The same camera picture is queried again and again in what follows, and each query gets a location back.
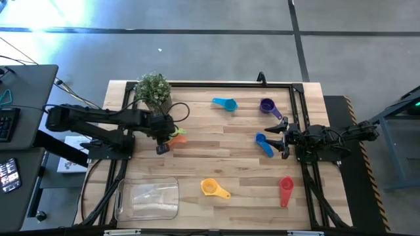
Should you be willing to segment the white booklet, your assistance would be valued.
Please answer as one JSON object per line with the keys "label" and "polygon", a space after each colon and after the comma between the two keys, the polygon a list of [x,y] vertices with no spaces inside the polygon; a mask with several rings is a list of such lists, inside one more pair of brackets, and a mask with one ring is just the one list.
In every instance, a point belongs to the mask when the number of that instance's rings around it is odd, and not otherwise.
{"label": "white booklet", "polygon": [[[81,146],[81,143],[87,143],[90,141],[89,137],[85,136],[67,136],[64,140],[65,144],[72,146],[73,148],[88,154],[89,151]],[[75,164],[65,158],[60,158],[57,166],[57,173],[70,174],[70,173],[82,173],[87,171],[87,167]]]}

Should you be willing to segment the black aluminium table frame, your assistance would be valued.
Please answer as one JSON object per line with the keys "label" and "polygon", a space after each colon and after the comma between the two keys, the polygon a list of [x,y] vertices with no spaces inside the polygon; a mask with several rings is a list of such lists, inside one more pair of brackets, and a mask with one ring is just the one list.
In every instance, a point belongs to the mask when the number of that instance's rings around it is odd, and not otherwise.
{"label": "black aluminium table frame", "polygon": [[[268,158],[255,142],[256,133],[279,123],[260,111],[270,98],[290,121],[304,127],[328,125],[322,89],[303,83],[299,94],[291,83],[221,83],[183,81],[171,91],[175,103],[171,115],[186,131],[187,143],[171,146],[158,155],[156,143],[136,133],[136,146],[127,165],[128,179],[178,180],[178,214],[172,220],[119,222],[120,228],[140,229],[309,229],[301,165],[294,155]],[[213,98],[233,98],[238,108],[226,111]],[[280,206],[279,181],[294,182],[288,206]],[[231,194],[230,199],[206,196],[201,181],[215,179]]]}

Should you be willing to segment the black smartphone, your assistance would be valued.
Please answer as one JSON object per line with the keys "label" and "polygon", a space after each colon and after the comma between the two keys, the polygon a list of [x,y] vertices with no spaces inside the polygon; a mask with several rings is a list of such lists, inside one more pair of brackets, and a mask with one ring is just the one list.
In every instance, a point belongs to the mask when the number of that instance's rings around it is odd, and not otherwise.
{"label": "black smartphone", "polygon": [[10,193],[22,185],[15,158],[0,163],[0,181],[3,193]]}

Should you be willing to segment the silver table bracket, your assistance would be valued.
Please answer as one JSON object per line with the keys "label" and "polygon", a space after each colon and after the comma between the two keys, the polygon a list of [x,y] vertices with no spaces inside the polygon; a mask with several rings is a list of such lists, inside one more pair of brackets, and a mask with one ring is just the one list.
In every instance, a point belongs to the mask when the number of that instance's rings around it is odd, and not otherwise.
{"label": "silver table bracket", "polygon": [[287,232],[287,236],[325,236],[325,234],[323,231],[290,230]]}
{"label": "silver table bracket", "polygon": [[105,230],[103,236],[140,236],[140,229],[110,229]]}

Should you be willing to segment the orange measuring cup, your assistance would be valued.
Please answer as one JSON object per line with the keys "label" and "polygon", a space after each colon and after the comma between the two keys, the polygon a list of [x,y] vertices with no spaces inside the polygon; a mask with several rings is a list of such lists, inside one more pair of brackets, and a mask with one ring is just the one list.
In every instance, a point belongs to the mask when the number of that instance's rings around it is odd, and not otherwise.
{"label": "orange measuring cup", "polygon": [[175,136],[175,137],[172,137],[168,142],[167,142],[167,144],[169,145],[169,146],[173,146],[173,145],[175,145],[175,144],[179,144],[179,143],[187,143],[187,139],[186,139],[186,137],[185,136],[183,136],[183,135],[177,135],[177,136]]}

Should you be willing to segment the teal measuring cup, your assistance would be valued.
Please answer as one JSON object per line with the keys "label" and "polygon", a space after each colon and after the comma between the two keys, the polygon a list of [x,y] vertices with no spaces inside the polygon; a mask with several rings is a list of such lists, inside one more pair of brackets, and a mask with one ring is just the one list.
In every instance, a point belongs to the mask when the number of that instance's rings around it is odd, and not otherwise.
{"label": "teal measuring cup", "polygon": [[233,98],[213,98],[212,103],[222,106],[226,111],[235,111],[238,108]]}

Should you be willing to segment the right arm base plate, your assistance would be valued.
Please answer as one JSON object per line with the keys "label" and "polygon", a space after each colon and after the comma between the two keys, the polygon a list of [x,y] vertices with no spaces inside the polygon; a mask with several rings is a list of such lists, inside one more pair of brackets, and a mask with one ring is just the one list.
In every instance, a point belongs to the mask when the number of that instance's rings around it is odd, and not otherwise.
{"label": "right arm base plate", "polygon": [[306,163],[318,161],[337,162],[347,158],[352,152],[339,139],[303,136],[295,144],[298,160]]}

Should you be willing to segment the red measuring cup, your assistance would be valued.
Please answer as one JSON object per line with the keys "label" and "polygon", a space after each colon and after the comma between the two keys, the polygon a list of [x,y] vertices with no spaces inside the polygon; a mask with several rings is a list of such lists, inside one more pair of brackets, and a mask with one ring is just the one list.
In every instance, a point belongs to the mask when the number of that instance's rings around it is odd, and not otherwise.
{"label": "red measuring cup", "polygon": [[285,176],[279,181],[280,188],[280,206],[285,208],[288,206],[291,194],[294,188],[294,182],[290,176]]}

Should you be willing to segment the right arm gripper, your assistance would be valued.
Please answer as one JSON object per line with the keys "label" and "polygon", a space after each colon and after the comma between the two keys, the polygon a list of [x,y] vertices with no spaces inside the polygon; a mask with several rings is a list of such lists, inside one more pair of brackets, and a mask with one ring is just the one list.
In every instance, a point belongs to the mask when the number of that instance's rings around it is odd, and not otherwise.
{"label": "right arm gripper", "polygon": [[283,135],[283,141],[282,140],[265,140],[265,142],[268,145],[272,146],[278,151],[284,151],[285,146],[298,144],[299,139],[301,137],[301,131],[300,131],[299,125],[297,123],[289,124],[288,117],[283,117],[278,125],[274,127],[265,128],[264,131],[271,132],[271,133],[281,133],[281,132],[286,131]]}

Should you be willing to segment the clear plastic basket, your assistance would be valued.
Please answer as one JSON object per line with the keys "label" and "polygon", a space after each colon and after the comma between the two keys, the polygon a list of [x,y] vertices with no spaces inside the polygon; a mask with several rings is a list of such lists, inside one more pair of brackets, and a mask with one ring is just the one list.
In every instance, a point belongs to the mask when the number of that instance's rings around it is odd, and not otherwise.
{"label": "clear plastic basket", "polygon": [[116,189],[114,216],[118,222],[172,220],[179,211],[179,183],[174,177],[128,179]]}

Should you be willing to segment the blue measuring cup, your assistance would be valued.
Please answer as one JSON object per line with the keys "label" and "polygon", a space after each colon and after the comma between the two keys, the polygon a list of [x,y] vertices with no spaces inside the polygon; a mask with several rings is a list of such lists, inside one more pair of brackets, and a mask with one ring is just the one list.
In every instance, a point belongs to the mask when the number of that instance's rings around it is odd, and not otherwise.
{"label": "blue measuring cup", "polygon": [[266,143],[266,136],[260,132],[256,133],[255,135],[255,142],[262,147],[263,151],[266,153],[268,158],[272,158],[274,156],[274,152],[269,144]]}

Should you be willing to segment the yellow measuring cup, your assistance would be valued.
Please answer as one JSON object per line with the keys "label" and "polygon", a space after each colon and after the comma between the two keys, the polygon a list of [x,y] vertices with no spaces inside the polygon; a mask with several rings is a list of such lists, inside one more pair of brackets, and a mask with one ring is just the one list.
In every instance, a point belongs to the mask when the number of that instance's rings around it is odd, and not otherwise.
{"label": "yellow measuring cup", "polygon": [[206,196],[217,196],[223,199],[230,199],[231,194],[222,188],[213,178],[206,178],[201,181],[201,190]]}

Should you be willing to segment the grey-blue metal cart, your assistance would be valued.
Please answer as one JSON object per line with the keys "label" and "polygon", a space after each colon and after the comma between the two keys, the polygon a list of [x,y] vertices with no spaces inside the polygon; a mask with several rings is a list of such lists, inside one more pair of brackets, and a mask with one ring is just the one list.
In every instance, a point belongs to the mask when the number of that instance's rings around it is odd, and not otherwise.
{"label": "grey-blue metal cart", "polygon": [[399,158],[396,143],[392,139],[388,120],[419,120],[420,121],[420,85],[403,95],[396,103],[386,107],[382,112],[373,116],[368,121],[381,127],[390,160],[396,170],[397,181],[383,189],[392,191],[408,187],[420,187],[420,177],[410,178],[407,167],[409,160],[420,160],[418,157],[407,157],[405,161]]}

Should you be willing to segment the black keyboard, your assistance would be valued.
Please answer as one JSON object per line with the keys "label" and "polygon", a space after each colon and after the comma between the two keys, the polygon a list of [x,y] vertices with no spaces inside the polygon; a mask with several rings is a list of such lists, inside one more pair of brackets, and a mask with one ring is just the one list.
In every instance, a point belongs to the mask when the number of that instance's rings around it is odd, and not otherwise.
{"label": "black keyboard", "polygon": [[0,108],[0,143],[10,142],[20,116],[20,108]]}

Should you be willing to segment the purple measuring cup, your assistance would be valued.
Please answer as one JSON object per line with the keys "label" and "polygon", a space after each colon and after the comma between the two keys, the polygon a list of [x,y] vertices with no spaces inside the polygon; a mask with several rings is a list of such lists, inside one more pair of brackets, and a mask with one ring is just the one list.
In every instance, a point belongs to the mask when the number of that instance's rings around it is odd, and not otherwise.
{"label": "purple measuring cup", "polygon": [[273,114],[279,120],[281,120],[283,118],[283,115],[277,109],[274,101],[272,99],[270,99],[270,98],[263,98],[260,101],[259,109],[263,113],[271,113],[271,114]]}

